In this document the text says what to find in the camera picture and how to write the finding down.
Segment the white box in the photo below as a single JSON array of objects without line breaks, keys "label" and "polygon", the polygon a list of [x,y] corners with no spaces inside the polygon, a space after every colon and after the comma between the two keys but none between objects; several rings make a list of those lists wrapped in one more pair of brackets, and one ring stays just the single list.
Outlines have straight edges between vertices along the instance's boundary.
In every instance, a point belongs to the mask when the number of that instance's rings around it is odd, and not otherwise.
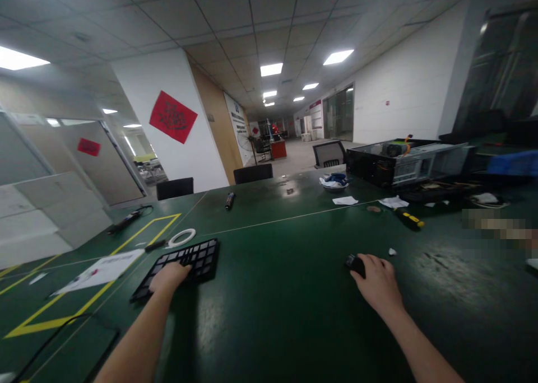
[{"label": "white box", "polygon": [[56,233],[0,245],[0,269],[71,251]]},{"label": "white box", "polygon": [[78,249],[110,225],[112,225],[112,220],[100,209],[66,228],[60,229],[58,234],[74,249]]},{"label": "white box", "polygon": [[51,235],[58,227],[40,210],[0,218],[0,245]]},{"label": "white box", "polygon": [[12,184],[0,186],[0,218],[33,210],[35,207]]},{"label": "white box", "polygon": [[66,200],[41,209],[60,229],[87,217],[103,207],[101,201],[90,190],[76,195],[69,195],[66,198]]},{"label": "white box", "polygon": [[61,173],[13,184],[35,208],[45,208],[67,197],[88,191],[75,173]]}]

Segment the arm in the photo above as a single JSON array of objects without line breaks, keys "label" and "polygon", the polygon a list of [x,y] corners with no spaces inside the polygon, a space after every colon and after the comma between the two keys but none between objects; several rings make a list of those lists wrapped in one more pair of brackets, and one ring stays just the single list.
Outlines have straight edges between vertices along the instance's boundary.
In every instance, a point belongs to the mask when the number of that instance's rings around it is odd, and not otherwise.
[{"label": "arm", "polygon": [[358,254],[366,278],[351,271],[360,293],[380,315],[396,338],[418,383],[463,383],[432,343],[407,314],[398,289],[394,267],[386,260]]},{"label": "arm", "polygon": [[190,270],[190,265],[170,263],[158,272],[150,284],[153,296],[103,365],[95,383],[153,381],[170,302]]}]

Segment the hand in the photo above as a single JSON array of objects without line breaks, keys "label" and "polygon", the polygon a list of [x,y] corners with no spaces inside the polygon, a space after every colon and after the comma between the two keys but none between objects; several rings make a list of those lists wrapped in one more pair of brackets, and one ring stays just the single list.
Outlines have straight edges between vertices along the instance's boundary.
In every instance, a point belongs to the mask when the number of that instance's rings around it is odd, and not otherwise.
[{"label": "hand", "polygon": [[392,264],[371,254],[357,254],[357,257],[364,262],[366,278],[355,271],[350,274],[366,302],[383,319],[395,311],[405,311]]},{"label": "hand", "polygon": [[153,277],[150,283],[150,291],[153,293],[174,293],[176,288],[189,274],[191,266],[182,266],[179,263],[169,263]]}]

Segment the black cable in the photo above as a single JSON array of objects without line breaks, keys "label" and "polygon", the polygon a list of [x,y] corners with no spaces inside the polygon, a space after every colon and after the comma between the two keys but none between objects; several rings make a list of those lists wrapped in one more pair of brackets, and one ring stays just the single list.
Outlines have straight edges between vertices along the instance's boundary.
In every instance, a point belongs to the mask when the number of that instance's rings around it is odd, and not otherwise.
[{"label": "black cable", "polygon": [[103,353],[103,355],[101,356],[101,358],[99,358],[99,361],[98,363],[96,364],[96,366],[94,366],[94,368],[92,369],[92,371],[90,372],[90,374],[88,376],[91,376],[92,373],[94,373],[97,365],[99,365],[102,360],[104,359],[105,355],[108,354],[108,351],[109,349],[112,348],[113,344],[115,343],[115,341],[117,340],[117,338],[120,336],[121,334],[121,330],[117,327],[109,327],[107,325],[105,325],[105,323],[102,321],[102,319],[100,317],[98,317],[97,315],[95,315],[94,313],[83,313],[81,315],[78,315],[78,316],[73,316],[71,317],[70,319],[68,319],[64,324],[62,324],[60,327],[58,327],[56,329],[56,331],[54,332],[54,334],[52,334],[48,339],[47,341],[45,341],[43,343],[43,345],[36,351],[36,353],[30,358],[30,360],[26,363],[26,365],[24,365],[24,367],[22,368],[22,370],[18,373],[17,376],[15,376],[15,378],[13,379],[13,383],[19,383],[20,381],[22,381],[22,377],[23,375],[28,371],[28,369],[30,368],[30,366],[32,366],[32,364],[35,362],[35,360],[38,358],[38,356],[41,354],[41,352],[43,352],[43,350],[51,343],[51,341],[63,330],[63,328],[68,325],[69,323],[71,323],[72,321],[76,320],[76,319],[82,319],[82,318],[86,318],[86,317],[94,317],[95,320],[97,320],[97,322],[106,330],[114,330],[115,331],[115,334],[114,334],[114,338],[112,339],[112,341],[110,342],[110,344],[107,346],[106,348],[106,351]]}]

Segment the glass wall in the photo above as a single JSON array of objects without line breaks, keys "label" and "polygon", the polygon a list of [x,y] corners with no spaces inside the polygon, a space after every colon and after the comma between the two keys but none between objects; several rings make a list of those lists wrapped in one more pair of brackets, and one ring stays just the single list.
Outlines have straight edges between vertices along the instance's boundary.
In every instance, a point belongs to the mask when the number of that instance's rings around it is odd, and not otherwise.
[{"label": "glass wall", "polygon": [[323,128],[326,139],[353,141],[353,86],[323,100]]}]

